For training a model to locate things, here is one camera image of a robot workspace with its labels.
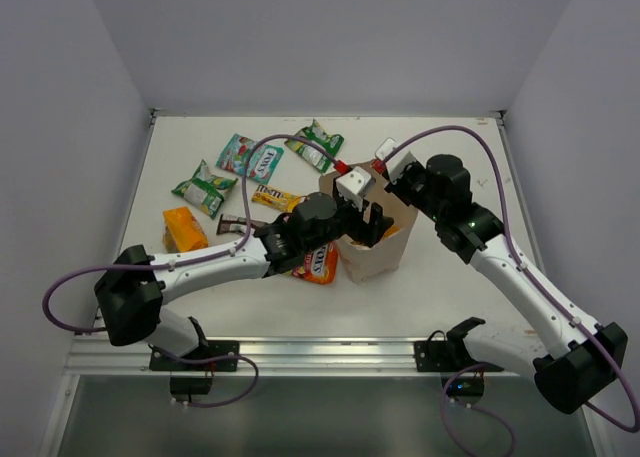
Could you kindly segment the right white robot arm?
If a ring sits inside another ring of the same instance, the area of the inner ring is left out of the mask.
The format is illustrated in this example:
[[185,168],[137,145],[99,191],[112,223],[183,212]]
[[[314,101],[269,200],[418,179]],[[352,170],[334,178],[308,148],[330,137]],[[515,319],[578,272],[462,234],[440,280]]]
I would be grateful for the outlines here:
[[447,334],[451,366],[486,362],[532,380],[556,410],[571,414],[612,383],[628,337],[616,323],[601,324],[571,302],[536,267],[509,225],[473,200],[470,174],[452,155],[421,164],[406,154],[385,164],[386,191],[435,224],[440,242],[488,279],[533,330],[528,336],[471,317]]

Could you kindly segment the orange snack bag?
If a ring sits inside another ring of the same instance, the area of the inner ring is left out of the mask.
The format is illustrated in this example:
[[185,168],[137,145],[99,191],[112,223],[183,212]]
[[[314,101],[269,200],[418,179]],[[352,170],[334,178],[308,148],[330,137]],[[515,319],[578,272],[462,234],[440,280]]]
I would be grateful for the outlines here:
[[169,253],[190,252],[209,246],[208,239],[191,211],[183,206],[163,213],[163,245]]
[[385,240],[385,239],[395,235],[396,233],[398,233],[401,230],[402,230],[401,226],[393,224],[384,232],[384,234],[382,236],[382,239]]

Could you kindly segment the teal fox's candy bag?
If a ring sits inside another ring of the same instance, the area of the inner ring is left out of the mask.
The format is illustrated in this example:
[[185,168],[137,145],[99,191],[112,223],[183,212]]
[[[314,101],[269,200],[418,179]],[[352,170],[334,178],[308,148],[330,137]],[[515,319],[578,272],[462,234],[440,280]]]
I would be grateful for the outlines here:
[[284,150],[269,144],[257,147],[257,142],[249,137],[234,134],[221,151],[216,167],[234,173],[246,175],[259,184],[268,184],[273,177]]

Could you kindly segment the green snack pouch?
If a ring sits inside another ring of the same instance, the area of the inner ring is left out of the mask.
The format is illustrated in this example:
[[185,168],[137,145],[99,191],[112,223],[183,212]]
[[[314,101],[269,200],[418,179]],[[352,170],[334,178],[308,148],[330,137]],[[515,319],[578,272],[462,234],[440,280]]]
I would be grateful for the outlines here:
[[171,193],[181,197],[213,220],[237,183],[238,178],[213,174],[207,162],[202,159],[192,176],[177,184]]
[[285,146],[300,156],[320,173],[325,173],[331,166],[333,159],[345,143],[343,135],[329,134],[316,120],[301,128],[296,139],[287,139]]

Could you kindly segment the beige paper bag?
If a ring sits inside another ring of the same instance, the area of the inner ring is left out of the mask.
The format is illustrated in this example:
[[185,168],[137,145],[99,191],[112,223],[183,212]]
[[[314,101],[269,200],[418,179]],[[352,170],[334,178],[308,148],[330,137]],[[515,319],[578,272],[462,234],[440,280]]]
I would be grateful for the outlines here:
[[340,261],[349,279],[356,284],[383,273],[394,272],[399,268],[418,214],[415,208],[407,207],[384,190],[387,181],[372,168],[370,162],[359,163],[359,165],[366,169],[376,181],[367,199],[380,204],[384,214],[392,217],[394,223],[401,226],[402,230],[372,248],[357,244],[347,235],[335,241]]

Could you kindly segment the brown chocolate bar wrapper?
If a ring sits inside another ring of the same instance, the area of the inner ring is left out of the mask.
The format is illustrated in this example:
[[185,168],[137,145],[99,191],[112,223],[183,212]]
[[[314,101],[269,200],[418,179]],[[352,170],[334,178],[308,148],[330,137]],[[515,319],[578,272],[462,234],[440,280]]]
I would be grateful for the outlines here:
[[250,233],[253,233],[255,230],[265,227],[266,225],[267,222],[261,220],[252,219],[251,223],[247,224],[247,219],[245,217],[232,214],[221,214],[216,228],[216,234],[237,234],[242,236],[247,232],[248,228],[250,228]]

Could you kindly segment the yellow m&m's packet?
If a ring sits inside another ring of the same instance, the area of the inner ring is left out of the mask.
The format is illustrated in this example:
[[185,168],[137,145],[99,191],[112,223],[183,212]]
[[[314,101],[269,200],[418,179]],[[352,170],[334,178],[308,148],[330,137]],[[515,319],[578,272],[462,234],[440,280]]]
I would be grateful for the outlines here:
[[251,197],[253,203],[267,206],[281,213],[291,213],[306,199],[306,195],[291,194],[265,184],[259,184]]

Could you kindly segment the orange fox's candy bag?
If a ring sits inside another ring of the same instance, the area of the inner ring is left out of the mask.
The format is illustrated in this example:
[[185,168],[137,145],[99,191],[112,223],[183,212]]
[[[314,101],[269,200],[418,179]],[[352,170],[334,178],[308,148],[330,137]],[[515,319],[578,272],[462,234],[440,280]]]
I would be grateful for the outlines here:
[[310,283],[328,285],[334,281],[339,254],[333,242],[304,256],[303,263],[290,275]]

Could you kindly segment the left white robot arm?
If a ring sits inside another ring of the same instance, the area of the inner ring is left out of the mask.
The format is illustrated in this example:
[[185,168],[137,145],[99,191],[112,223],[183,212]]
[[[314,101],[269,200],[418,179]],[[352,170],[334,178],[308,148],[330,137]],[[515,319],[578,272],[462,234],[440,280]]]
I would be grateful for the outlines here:
[[197,320],[172,313],[170,302],[229,282],[285,274],[343,236],[372,247],[393,223],[377,203],[314,192],[237,242],[183,254],[129,247],[94,287],[109,341],[114,347],[144,342],[185,369],[197,369],[213,354]]

